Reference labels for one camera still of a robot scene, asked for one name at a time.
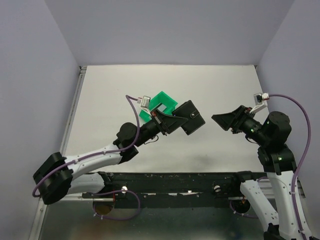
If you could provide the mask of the black leather card holder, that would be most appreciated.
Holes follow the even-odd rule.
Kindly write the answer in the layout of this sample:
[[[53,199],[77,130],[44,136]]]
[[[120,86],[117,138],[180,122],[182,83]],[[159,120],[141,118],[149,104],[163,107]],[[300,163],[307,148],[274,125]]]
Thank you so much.
[[[187,122],[181,126],[187,135],[191,135],[206,123],[199,110],[195,107],[191,100],[184,102],[182,105],[176,108],[172,112],[172,115],[187,119]]]

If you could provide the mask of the green plastic bin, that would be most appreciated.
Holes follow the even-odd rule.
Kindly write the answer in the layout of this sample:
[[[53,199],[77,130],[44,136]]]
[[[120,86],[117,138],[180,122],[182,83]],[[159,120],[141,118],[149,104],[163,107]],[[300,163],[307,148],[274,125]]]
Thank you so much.
[[[178,103],[167,95],[164,91],[159,92],[156,96],[150,97],[149,109],[141,109],[139,117],[145,122],[151,120],[151,111],[158,109],[164,114],[171,115]]]

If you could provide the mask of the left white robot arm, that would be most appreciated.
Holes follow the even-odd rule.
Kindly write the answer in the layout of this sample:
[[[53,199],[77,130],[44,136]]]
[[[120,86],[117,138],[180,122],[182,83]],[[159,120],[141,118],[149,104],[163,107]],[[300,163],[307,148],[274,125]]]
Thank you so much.
[[[168,135],[178,128],[184,129],[189,121],[187,116],[177,112],[170,115],[154,110],[151,120],[143,125],[124,123],[115,141],[98,150],[69,156],[55,152],[33,174],[36,186],[32,195],[40,197],[46,205],[54,204],[72,193],[73,182],[81,176],[130,161],[138,154],[137,147],[159,133]]]

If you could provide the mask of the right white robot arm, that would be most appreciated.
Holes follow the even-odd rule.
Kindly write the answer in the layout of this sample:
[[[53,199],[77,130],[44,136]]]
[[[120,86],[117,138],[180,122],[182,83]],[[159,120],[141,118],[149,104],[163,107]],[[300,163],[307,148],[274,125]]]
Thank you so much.
[[[313,240],[294,177],[298,172],[295,157],[286,145],[292,130],[290,119],[282,112],[273,111],[260,123],[250,110],[241,105],[211,118],[223,130],[244,133],[259,145],[258,159],[273,189],[276,206],[271,205],[258,180],[249,172],[238,172],[238,179],[230,183],[230,191],[236,196],[244,195],[249,201],[263,227],[265,240]]]

